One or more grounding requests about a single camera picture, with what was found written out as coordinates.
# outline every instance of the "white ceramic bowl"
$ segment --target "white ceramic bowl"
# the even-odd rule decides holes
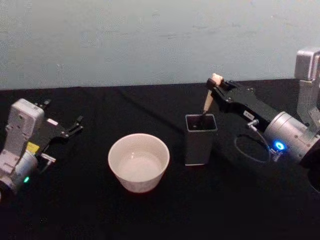
[[[170,153],[159,138],[135,133],[113,144],[108,164],[120,183],[130,192],[154,189],[168,167]]]

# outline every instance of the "white label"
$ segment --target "white label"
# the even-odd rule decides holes
[[[58,122],[56,122],[55,120],[52,120],[52,119],[50,119],[50,118],[48,118],[47,122],[49,122],[49,123],[51,123],[51,124],[53,124],[53,125],[55,125],[55,126],[58,125]]]
[[[247,111],[244,111],[243,112],[243,115],[245,115],[248,119],[250,119],[251,121],[253,119],[255,119],[255,116],[253,116],[251,113],[247,112]]]

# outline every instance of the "cable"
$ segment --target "cable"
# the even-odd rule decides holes
[[[39,174],[42,174],[47,168],[50,166],[50,164],[45,165],[45,167],[39,172]]]
[[[270,147],[269,147],[266,139],[265,139],[258,131],[255,131],[255,132],[260,136],[260,138],[262,139],[262,141],[263,141],[263,143],[264,143],[264,146],[266,147],[266,150],[268,151],[269,157],[268,157],[268,160],[267,160],[267,161],[258,160],[258,159],[256,159],[255,157],[250,156],[250,155],[248,155],[247,153],[243,152],[243,151],[238,147],[238,145],[237,145],[237,140],[238,140],[240,137],[249,137],[249,138],[251,138],[251,137],[250,137],[249,135],[247,135],[247,134],[239,134],[239,135],[237,135],[237,136],[234,138],[234,141],[233,141],[234,146],[235,146],[235,148],[236,148],[242,155],[244,155],[245,157],[247,157],[247,158],[249,158],[249,159],[251,159],[251,160],[253,160],[253,161],[255,161],[255,162],[258,162],[258,163],[268,163],[268,162],[270,162],[271,159],[272,159]]]

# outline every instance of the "sticker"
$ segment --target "sticker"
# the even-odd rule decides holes
[[[33,153],[33,154],[35,154],[38,150],[39,150],[39,146],[38,145],[35,145],[34,143],[32,143],[32,142],[28,142],[28,144],[27,144],[27,146],[26,146],[26,149],[29,151],[29,152],[31,152],[31,153]]]
[[[56,122],[55,120],[52,120],[51,118],[48,118],[48,119],[47,119],[47,122],[49,122],[49,123],[51,123],[51,124],[53,124],[53,125],[55,125],[55,126],[58,125],[58,122]]]
[[[243,115],[245,115],[248,119],[250,119],[251,121],[253,121],[255,119],[255,116],[253,116],[251,113],[244,111]]]

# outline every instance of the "blue led light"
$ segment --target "blue led light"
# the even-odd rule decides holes
[[[276,147],[277,150],[280,150],[280,151],[286,148],[286,146],[280,141],[275,141],[274,146]]]

